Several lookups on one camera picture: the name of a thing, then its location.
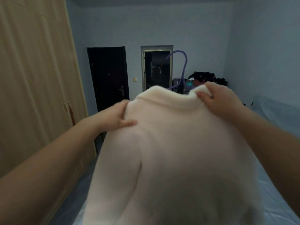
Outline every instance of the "purple hanger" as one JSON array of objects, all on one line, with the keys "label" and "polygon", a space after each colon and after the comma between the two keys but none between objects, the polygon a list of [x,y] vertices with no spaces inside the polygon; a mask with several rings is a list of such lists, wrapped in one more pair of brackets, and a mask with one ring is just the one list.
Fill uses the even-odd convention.
[{"label": "purple hanger", "polygon": [[[184,76],[185,76],[185,67],[187,66],[187,62],[188,62],[187,54],[186,54],[183,50],[175,50],[175,51],[173,51],[172,53],[170,53],[170,54],[166,57],[166,60],[169,59],[170,56],[171,56],[172,54],[178,53],[178,52],[184,54],[184,56],[185,56],[185,65],[184,65],[184,67],[183,67],[182,75],[181,75],[181,78],[180,78],[178,84],[177,84],[177,85],[174,85],[174,86],[172,86],[172,87],[167,88],[168,90],[171,90],[172,88],[178,87],[178,86],[180,85],[181,81],[183,82],[183,85],[185,85],[185,78],[184,78]],[[185,86],[188,87],[188,88],[190,88],[190,89],[193,89],[193,88],[194,88],[193,86],[189,86],[189,85],[185,85]]]}]

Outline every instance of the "wardrobe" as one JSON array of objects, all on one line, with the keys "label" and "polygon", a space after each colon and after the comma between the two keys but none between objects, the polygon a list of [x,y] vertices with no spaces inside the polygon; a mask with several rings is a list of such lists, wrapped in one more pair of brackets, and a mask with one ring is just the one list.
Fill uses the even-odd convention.
[{"label": "wardrobe", "polygon": [[[0,177],[87,116],[65,0],[0,0]],[[91,142],[40,224],[95,155]]]}]

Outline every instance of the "forearm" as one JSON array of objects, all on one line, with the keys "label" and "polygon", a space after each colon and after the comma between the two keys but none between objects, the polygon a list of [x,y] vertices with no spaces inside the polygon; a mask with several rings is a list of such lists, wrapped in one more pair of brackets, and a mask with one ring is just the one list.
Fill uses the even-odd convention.
[{"label": "forearm", "polygon": [[0,180],[0,224],[36,221],[56,199],[85,146],[101,131],[84,119]]},{"label": "forearm", "polygon": [[245,108],[232,120],[275,187],[300,216],[300,140]]}]

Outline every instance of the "person's left hand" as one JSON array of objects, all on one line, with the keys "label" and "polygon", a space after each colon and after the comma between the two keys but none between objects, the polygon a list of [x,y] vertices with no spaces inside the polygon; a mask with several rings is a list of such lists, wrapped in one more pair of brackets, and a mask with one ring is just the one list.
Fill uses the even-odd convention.
[{"label": "person's left hand", "polygon": [[123,112],[129,102],[129,100],[123,100],[92,116],[94,121],[99,124],[101,131],[114,131],[137,124],[135,120],[122,119]]}]

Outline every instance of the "wall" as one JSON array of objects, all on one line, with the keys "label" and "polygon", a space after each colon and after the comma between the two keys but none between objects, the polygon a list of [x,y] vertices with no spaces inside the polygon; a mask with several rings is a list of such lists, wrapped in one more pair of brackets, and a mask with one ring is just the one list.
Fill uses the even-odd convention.
[{"label": "wall", "polygon": [[300,0],[234,5],[224,77],[244,103],[264,95],[300,106]]},{"label": "wall", "polygon": [[92,75],[88,61],[88,53],[86,50],[87,34],[85,29],[86,24],[84,20],[84,13],[82,9],[72,1],[66,0],[66,4],[78,59],[85,101],[88,109],[88,115],[91,116],[97,113],[98,110],[92,82]]},{"label": "wall", "polygon": [[[142,45],[174,45],[187,53],[185,76],[209,71],[222,77],[233,2],[84,9],[88,47],[125,46],[130,99],[142,92]],[[184,56],[175,54],[173,77]]]}]

